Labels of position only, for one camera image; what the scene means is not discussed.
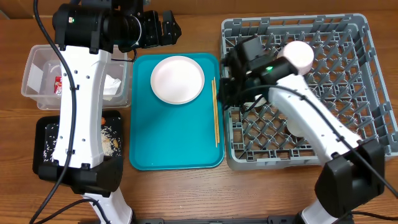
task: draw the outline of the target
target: dish rack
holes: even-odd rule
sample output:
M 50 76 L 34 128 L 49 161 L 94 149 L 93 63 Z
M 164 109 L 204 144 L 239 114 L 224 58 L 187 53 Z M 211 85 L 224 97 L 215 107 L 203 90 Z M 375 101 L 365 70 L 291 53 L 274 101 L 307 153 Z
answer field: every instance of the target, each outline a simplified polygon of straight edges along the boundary
M 221 58 L 253 35 L 275 57 L 291 41 L 308 43 L 315 59 L 305 80 L 313 93 L 347 128 L 363 139 L 378 139 L 387 159 L 398 156 L 397 123 L 363 15 L 226 19 Z M 221 67 L 221 72 L 228 77 L 228 68 Z M 224 121 L 227 161 L 233 170 L 319 164 L 307 140 L 291 135 L 287 117 L 268 103 L 247 113 L 232 107 L 224 112 Z

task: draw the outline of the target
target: plate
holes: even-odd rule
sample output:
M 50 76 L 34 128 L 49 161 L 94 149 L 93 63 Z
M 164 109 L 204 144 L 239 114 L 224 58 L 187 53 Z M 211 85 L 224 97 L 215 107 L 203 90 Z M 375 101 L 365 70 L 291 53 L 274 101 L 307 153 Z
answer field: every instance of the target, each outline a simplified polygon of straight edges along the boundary
M 194 100 L 205 85 L 205 74 L 196 61 L 173 56 L 159 62 L 150 76 L 155 95 L 166 103 L 181 105 Z

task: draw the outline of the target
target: transparent container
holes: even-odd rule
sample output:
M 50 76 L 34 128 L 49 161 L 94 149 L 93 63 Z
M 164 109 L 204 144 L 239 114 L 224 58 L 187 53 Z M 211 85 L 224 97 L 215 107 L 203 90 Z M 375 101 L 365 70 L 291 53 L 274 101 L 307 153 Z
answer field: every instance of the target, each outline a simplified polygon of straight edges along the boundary
M 127 54 L 115 46 L 112 58 L 127 60 Z M 41 110 L 59 110 L 61 96 L 54 93 L 55 77 L 61 76 L 60 60 L 49 45 L 35 45 L 30 50 L 21 93 L 37 101 Z M 131 62 L 112 61 L 105 66 L 105 72 L 112 78 L 121 80 L 114 95 L 104 95 L 103 108 L 124 108 L 131 105 Z

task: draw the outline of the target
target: blue tray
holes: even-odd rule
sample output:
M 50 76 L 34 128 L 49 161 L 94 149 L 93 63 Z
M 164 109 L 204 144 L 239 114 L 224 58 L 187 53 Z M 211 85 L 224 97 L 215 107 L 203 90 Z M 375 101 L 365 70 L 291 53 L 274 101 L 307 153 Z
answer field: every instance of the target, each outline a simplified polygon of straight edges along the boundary
M 199 96 L 183 105 L 170 105 L 155 96 L 150 76 L 155 66 L 171 56 L 196 61 L 205 73 Z M 139 170 L 209 168 L 224 158 L 224 129 L 218 104 L 220 143 L 215 146 L 211 81 L 220 79 L 212 54 L 144 55 L 133 66 L 130 162 Z

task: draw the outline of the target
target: wooden table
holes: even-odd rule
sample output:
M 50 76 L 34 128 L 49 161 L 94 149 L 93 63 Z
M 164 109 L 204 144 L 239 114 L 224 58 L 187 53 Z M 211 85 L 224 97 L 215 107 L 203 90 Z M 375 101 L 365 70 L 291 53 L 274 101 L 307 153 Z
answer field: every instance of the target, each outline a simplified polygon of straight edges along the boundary
M 398 114 L 398 11 L 363 11 L 369 21 L 390 100 Z M 288 16 L 287 13 L 177 16 L 183 35 L 177 45 L 138 50 L 139 55 L 209 52 L 220 56 L 221 22 L 227 18 Z M 51 35 L 50 19 L 44 24 Z M 58 111 L 41 111 L 21 95 L 21 81 L 30 49 L 47 44 L 33 19 L 0 21 L 0 223 L 28 223 L 53 183 L 32 172 L 35 124 Z M 320 167 L 232 171 L 226 161 L 214 169 L 139 172 L 128 160 L 130 109 L 124 118 L 124 174 L 121 190 L 138 218 L 242 218 L 296 214 L 315 198 Z M 398 159 L 387 162 L 386 177 L 398 188 Z M 61 186 L 40 218 L 80 199 Z M 358 208 L 382 215 L 398 214 L 398 202 L 387 191 Z M 96 218 L 88 204 L 76 206 L 52 223 Z M 356 217 L 358 223 L 389 223 Z

